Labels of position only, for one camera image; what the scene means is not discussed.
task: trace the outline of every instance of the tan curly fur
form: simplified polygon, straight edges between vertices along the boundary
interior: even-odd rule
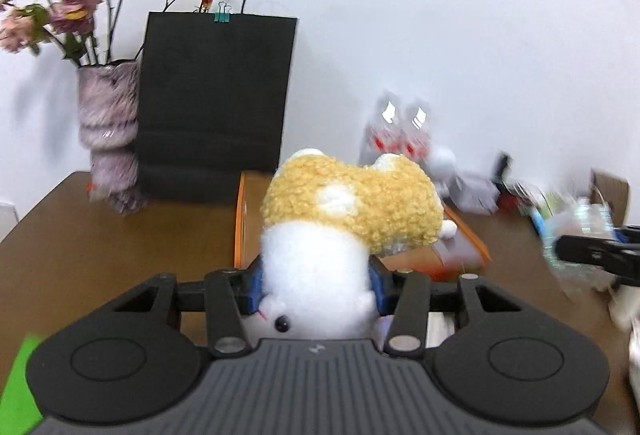
[[[343,184],[356,196],[356,212],[331,214],[318,206],[329,184]],[[433,183],[409,159],[398,156],[393,169],[351,166],[325,155],[292,158],[280,168],[262,204],[264,226],[288,221],[333,225],[359,237],[372,253],[401,240],[409,248],[438,239],[442,204]]]

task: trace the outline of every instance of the tabletop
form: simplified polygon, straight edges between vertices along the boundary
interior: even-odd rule
[[[67,177],[0,242],[0,383],[26,334],[55,333],[159,272],[198,280],[234,264],[235,206],[152,202],[120,216],[89,201],[88,181],[86,173]],[[607,355],[609,386],[594,420],[612,435],[640,433],[626,381],[628,335],[612,325],[608,295],[567,298],[527,219],[461,216],[489,248],[489,280],[589,336]],[[206,344],[204,314],[183,315],[182,332]]]

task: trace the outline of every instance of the binder clip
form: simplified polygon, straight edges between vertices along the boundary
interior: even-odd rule
[[[221,1],[218,4],[218,11],[213,16],[213,21],[216,21],[218,23],[229,23],[229,20],[231,19],[230,11],[231,5],[227,5],[226,1]]]

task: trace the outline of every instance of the black bead eye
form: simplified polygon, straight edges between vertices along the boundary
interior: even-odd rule
[[[279,316],[274,321],[273,326],[276,327],[278,332],[287,332],[291,328],[291,323],[289,322],[289,318],[286,316]]]

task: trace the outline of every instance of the plush hamster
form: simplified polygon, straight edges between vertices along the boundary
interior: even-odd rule
[[[266,296],[244,320],[252,342],[369,336],[378,317],[369,255],[395,241],[429,245],[456,227],[420,167],[394,154],[359,167],[301,150],[273,177],[262,215]]]

